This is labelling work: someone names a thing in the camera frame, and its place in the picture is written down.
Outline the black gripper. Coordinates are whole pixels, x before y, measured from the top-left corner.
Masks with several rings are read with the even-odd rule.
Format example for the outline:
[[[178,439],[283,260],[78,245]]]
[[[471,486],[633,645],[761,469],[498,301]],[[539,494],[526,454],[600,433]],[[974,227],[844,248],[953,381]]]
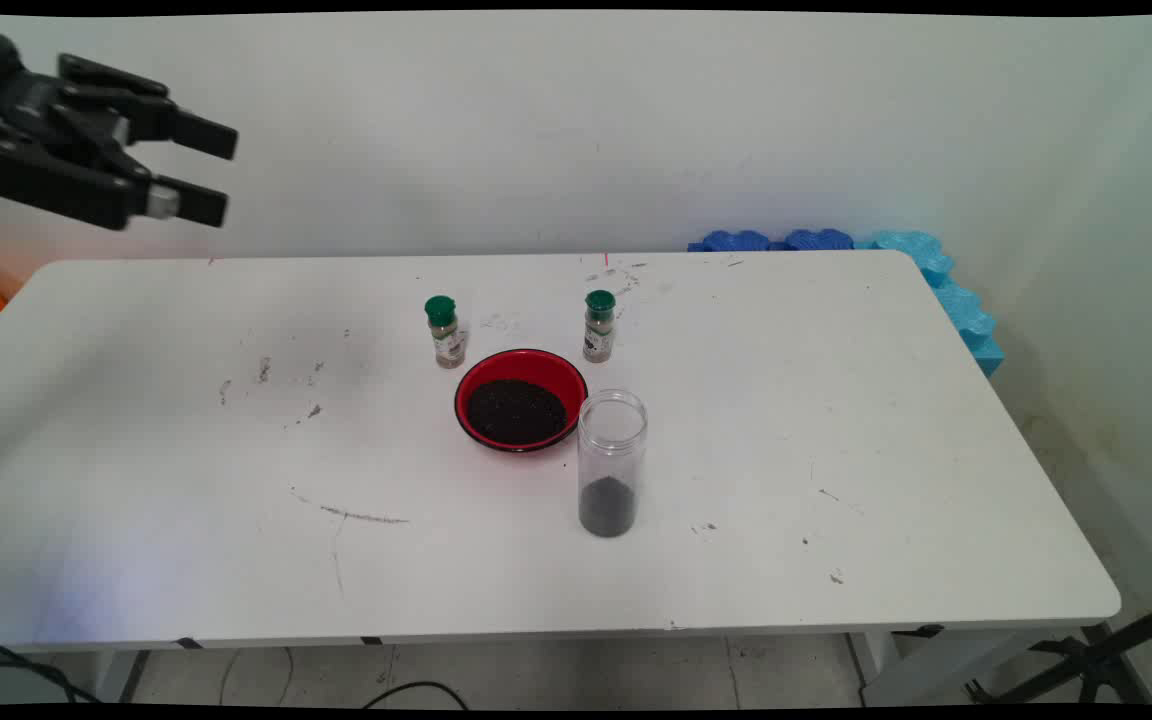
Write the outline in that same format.
[[[59,106],[123,118],[124,145],[173,142],[223,160],[236,156],[237,129],[182,108],[162,83],[68,53],[58,56],[58,78],[45,76],[28,70],[0,35],[1,199],[109,232],[124,232],[134,217],[223,225],[223,192],[147,172],[82,167],[90,154],[59,123]]]

